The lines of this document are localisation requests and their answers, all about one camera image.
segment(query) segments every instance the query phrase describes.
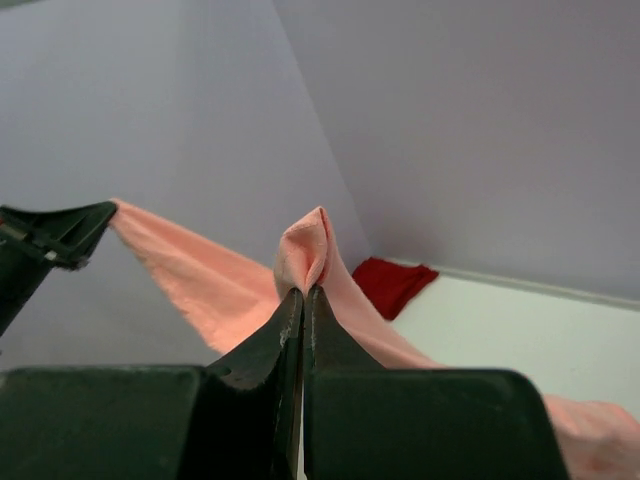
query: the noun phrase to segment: pink cloth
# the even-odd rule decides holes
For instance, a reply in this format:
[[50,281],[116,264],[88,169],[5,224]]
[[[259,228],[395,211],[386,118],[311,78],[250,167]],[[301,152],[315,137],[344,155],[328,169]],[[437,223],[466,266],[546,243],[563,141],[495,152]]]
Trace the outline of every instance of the pink cloth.
[[[380,316],[338,253],[331,223],[317,208],[282,236],[271,272],[193,232],[124,202],[111,226],[149,269],[207,344],[232,350],[260,328],[291,287],[322,285],[336,319],[388,368],[438,368]],[[544,398],[574,480],[640,478],[640,424],[623,408]]]

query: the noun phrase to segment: red cloth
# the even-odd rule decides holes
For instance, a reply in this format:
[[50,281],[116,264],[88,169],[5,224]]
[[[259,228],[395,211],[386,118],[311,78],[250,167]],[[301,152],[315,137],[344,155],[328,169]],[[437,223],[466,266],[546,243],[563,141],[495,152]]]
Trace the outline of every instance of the red cloth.
[[353,272],[353,279],[386,320],[394,320],[409,300],[438,278],[438,272],[418,265],[405,267],[371,257]]

